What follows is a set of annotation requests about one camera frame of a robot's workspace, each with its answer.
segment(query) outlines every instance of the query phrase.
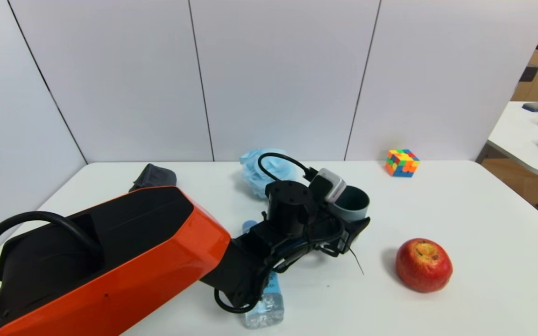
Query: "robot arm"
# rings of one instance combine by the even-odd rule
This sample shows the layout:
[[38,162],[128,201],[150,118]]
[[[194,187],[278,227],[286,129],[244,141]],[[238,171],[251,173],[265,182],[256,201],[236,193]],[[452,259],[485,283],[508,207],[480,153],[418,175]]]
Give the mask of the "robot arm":
[[224,310],[251,310],[271,271],[285,272],[313,250],[346,253],[369,223],[330,212],[326,200],[337,199],[341,183],[323,170],[313,175],[308,187],[267,185],[263,221],[237,238],[176,187],[138,189],[67,218],[7,219],[0,234],[26,221],[50,223],[4,244],[0,336],[116,336],[198,280],[214,287]]

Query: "black cloth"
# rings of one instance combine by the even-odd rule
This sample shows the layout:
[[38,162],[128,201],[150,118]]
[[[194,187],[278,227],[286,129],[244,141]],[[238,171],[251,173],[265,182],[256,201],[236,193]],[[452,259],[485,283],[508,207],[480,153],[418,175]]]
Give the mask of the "black cloth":
[[130,191],[149,187],[173,186],[176,183],[177,177],[173,171],[149,163],[141,172],[141,175],[134,181],[134,185],[130,188]]

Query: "plastic water bottle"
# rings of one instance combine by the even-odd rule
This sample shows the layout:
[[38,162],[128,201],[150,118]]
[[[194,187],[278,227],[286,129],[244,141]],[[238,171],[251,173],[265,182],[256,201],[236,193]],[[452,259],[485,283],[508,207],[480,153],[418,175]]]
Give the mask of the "plastic water bottle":
[[[242,232],[248,232],[254,225],[256,221],[246,221],[242,225]],[[277,282],[277,273],[269,274],[269,283],[255,308],[240,316],[242,323],[248,329],[271,327],[283,321],[283,297]]]

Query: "panel seam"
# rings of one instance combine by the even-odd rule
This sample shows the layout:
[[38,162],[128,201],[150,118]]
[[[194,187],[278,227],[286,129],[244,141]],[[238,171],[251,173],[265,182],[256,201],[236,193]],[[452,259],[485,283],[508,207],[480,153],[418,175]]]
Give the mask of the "panel seam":
[[24,39],[24,44],[26,44],[26,47],[28,48],[28,52],[30,52],[30,57],[32,57],[32,61],[35,62],[36,69],[39,71],[39,74],[41,75],[41,79],[43,80],[43,83],[45,83],[45,87],[47,88],[47,91],[49,91],[49,96],[51,97],[51,100],[53,100],[53,104],[55,104],[55,107],[57,108],[57,112],[59,112],[59,115],[62,117],[62,120],[64,121],[64,124],[66,125],[66,128],[68,129],[68,132],[70,133],[70,136],[72,137],[72,140],[74,141],[76,148],[80,152],[80,155],[82,156],[84,162],[88,164],[88,161],[86,160],[86,157],[84,157],[84,153],[80,146],[78,146],[78,142],[76,141],[76,138],[74,134],[72,133],[72,130],[68,126],[68,122],[66,121],[66,118],[64,117],[64,114],[62,113],[62,110],[60,110],[59,105],[57,104],[57,100],[55,100],[55,97],[53,97],[53,93],[51,93],[51,89],[49,89],[49,84],[47,84],[47,81],[45,80],[45,76],[43,76],[43,72],[41,71],[41,68],[39,67],[39,64],[36,63],[36,58],[34,53],[32,53],[32,49],[30,49],[30,45],[28,45],[28,41],[26,40],[26,36],[24,36],[24,32],[22,31],[22,27],[20,27],[20,23],[18,22],[18,18],[15,16],[14,8],[11,5],[11,2],[7,0],[9,10],[11,11],[11,14],[14,17],[15,23],[18,26],[18,29],[20,30],[20,34],[22,34],[22,38]]
[[382,0],[379,0],[377,6],[377,14],[375,15],[375,24],[373,25],[373,32],[371,34],[371,42],[369,43],[369,50],[367,52],[367,60],[365,61],[365,70],[362,73],[361,87],[358,89],[358,97],[356,98],[356,107],[354,108],[354,115],[352,116],[352,125],[350,125],[350,134],[348,134],[348,143],[346,143],[346,152],[344,153],[344,161],[348,157],[348,149],[350,148],[350,140],[352,139],[352,130],[354,129],[354,121],[356,120],[356,113],[358,111],[358,103],[361,101],[362,86],[365,83],[365,75],[367,74],[367,65],[369,64],[369,56],[371,55],[371,49],[373,47],[373,41],[375,40],[375,31],[377,30],[377,21],[379,19],[379,12],[381,10]]
[[209,144],[211,145],[211,158],[215,161],[215,152],[213,151],[213,138],[211,137],[211,123],[209,123],[209,112],[207,111],[207,99],[205,98],[205,86],[203,85],[203,72],[200,68],[200,58],[198,57],[198,45],[196,42],[196,33],[194,32],[194,18],[192,17],[192,6],[188,0],[188,10],[190,11],[190,24],[192,25],[192,37],[194,38],[194,51],[196,52],[196,62],[198,64],[198,76],[200,77],[200,88],[203,92],[203,104],[205,105],[205,117],[207,118],[207,132],[209,132]]

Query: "wooden floor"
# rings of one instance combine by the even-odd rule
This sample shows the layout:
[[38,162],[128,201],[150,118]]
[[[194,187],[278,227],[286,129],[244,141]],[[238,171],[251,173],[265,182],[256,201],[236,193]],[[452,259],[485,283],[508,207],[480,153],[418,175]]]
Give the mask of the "wooden floor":
[[538,203],[538,175],[511,159],[485,159],[483,167],[533,206]]

